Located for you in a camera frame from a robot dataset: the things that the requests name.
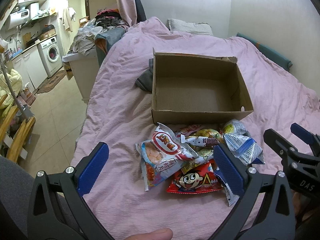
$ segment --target white pillow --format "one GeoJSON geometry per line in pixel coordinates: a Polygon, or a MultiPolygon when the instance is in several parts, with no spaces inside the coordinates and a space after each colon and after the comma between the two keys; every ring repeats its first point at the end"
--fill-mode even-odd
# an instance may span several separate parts
{"type": "Polygon", "coordinates": [[[207,23],[187,23],[182,20],[168,19],[170,31],[181,31],[191,34],[211,35],[211,27],[207,23]]]}

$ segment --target washing machine door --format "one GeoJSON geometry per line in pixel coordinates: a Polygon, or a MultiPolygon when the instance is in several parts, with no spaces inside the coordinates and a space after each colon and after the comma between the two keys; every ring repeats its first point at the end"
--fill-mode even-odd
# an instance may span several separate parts
{"type": "Polygon", "coordinates": [[[47,58],[50,62],[56,62],[59,59],[58,47],[56,44],[51,44],[47,48],[47,58]]]}

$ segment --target bed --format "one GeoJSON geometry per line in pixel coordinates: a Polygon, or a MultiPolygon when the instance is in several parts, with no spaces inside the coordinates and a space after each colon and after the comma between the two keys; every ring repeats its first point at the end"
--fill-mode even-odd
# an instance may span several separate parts
{"type": "MultiPolygon", "coordinates": [[[[290,73],[262,55],[240,37],[170,32],[156,17],[129,28],[104,59],[87,107],[86,120],[78,139],[75,166],[98,142],[110,149],[109,159],[91,192],[84,196],[89,207],[115,239],[150,232],[162,227],[173,230],[175,240],[207,239],[228,215],[223,192],[190,196],[166,192],[167,180],[144,191],[140,156],[135,143],[151,138],[156,126],[151,117],[151,94],[137,88],[137,77],[148,68],[157,52],[236,56],[254,106],[242,122],[264,151],[265,165],[259,172],[281,170],[280,158],[264,142],[263,133],[273,128],[300,152],[310,149],[290,133],[293,122],[317,133],[320,127],[319,100],[290,73]]],[[[262,196],[246,223],[250,225],[262,196]]]]}

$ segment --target teal cloth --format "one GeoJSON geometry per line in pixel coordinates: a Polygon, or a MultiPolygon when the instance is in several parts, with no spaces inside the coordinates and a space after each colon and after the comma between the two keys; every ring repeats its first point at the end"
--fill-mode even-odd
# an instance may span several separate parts
{"type": "Polygon", "coordinates": [[[241,33],[237,33],[237,37],[244,38],[250,41],[257,49],[265,55],[268,59],[272,60],[274,63],[278,64],[284,70],[289,72],[290,67],[292,66],[292,62],[288,60],[286,57],[282,56],[280,53],[276,52],[274,49],[259,43],[258,41],[243,35],[241,33]]]}
{"type": "MultiPolygon", "coordinates": [[[[106,41],[106,49],[108,52],[111,49],[111,47],[121,39],[123,34],[125,34],[124,28],[113,28],[109,31],[97,34],[97,36],[95,37],[95,40],[104,39],[106,41]]],[[[97,51],[98,63],[99,63],[99,66],[101,66],[107,54],[97,46],[96,46],[96,51],[97,51]]]]}

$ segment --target pile of snacks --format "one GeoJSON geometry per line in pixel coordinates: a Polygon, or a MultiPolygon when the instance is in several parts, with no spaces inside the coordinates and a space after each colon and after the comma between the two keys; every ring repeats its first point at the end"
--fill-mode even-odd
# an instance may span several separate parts
{"type": "Polygon", "coordinates": [[[261,147],[238,120],[226,123],[220,132],[195,124],[173,133],[159,123],[150,140],[136,144],[145,190],[172,176],[167,192],[198,194],[224,189],[231,206],[239,196],[232,193],[213,160],[213,147],[219,143],[225,143],[244,165],[264,164],[261,147]]]}

